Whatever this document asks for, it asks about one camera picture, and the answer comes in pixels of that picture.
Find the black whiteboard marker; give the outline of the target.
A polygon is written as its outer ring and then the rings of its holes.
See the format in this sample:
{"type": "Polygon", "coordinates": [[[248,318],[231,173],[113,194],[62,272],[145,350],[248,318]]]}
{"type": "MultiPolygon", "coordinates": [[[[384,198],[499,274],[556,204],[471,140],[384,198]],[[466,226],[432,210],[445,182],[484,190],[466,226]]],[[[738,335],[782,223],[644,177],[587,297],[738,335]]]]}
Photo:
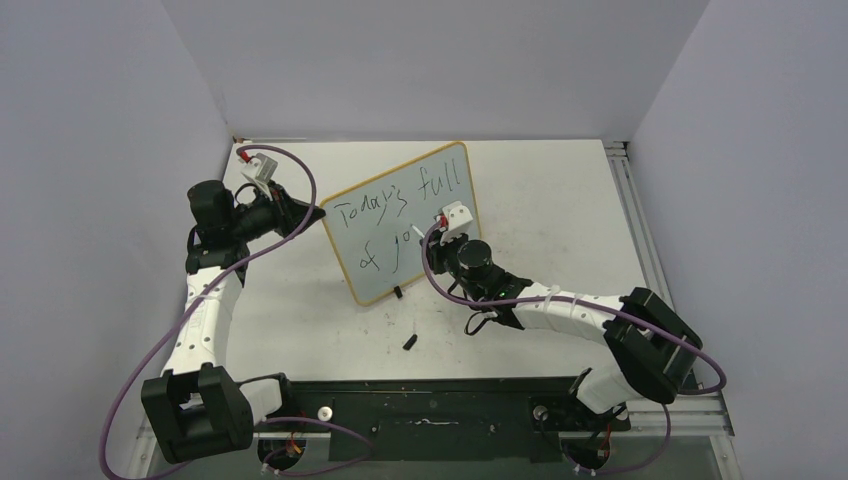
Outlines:
{"type": "Polygon", "coordinates": [[[411,230],[419,237],[419,239],[424,239],[424,233],[415,225],[410,225],[411,230]]]}

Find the yellow-framed whiteboard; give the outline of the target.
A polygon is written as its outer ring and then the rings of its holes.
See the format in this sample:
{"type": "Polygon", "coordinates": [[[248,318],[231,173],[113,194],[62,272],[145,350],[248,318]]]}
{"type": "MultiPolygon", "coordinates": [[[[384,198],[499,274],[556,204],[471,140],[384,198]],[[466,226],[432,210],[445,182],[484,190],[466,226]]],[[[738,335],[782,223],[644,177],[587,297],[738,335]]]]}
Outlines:
{"type": "Polygon", "coordinates": [[[452,142],[324,199],[323,223],[354,301],[368,306],[423,275],[421,235],[462,203],[481,236],[468,148],[452,142]]]}

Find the black marker cap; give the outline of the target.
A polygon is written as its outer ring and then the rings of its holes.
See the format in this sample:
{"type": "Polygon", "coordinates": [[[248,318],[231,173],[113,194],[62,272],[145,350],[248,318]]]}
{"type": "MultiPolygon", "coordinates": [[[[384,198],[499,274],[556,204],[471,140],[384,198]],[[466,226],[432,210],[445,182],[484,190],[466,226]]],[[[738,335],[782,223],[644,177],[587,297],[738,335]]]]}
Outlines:
{"type": "Polygon", "coordinates": [[[410,349],[411,349],[411,348],[415,345],[415,343],[417,342],[417,340],[418,340],[418,335],[417,335],[417,334],[413,334],[413,335],[411,335],[411,336],[410,336],[410,338],[409,338],[409,339],[408,339],[408,340],[404,343],[404,345],[403,345],[403,349],[404,349],[405,351],[409,351],[409,350],[410,350],[410,349]]]}

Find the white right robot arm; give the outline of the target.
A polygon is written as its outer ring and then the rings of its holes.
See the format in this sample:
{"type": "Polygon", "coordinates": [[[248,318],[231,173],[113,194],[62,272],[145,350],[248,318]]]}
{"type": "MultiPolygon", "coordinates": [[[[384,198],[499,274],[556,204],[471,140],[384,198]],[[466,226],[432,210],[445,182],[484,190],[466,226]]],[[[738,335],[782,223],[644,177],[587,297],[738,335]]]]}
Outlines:
{"type": "Polygon", "coordinates": [[[620,296],[585,296],[514,275],[492,260],[490,246],[466,234],[444,241],[435,229],[421,240],[430,280],[447,274],[461,295],[443,296],[518,330],[545,330],[611,352],[613,363],[586,368],[565,402],[569,421],[590,428],[605,413],[644,398],[670,404],[681,392],[703,342],[655,292],[636,287],[620,296]]]}

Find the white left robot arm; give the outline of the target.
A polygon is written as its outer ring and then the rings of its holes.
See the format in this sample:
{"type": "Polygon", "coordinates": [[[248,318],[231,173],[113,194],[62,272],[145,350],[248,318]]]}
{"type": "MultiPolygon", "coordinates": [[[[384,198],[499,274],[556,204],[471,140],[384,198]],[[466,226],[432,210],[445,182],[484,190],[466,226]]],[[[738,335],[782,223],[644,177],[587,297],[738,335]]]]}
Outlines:
{"type": "Polygon", "coordinates": [[[145,381],[141,401],[164,459],[181,464],[248,448],[255,426],[290,428],[298,416],[282,374],[234,380],[225,369],[235,304],[246,282],[249,242],[287,238],[325,216],[274,181],[239,204],[219,180],[190,188],[195,225],[187,242],[187,319],[161,375],[145,381]]]}

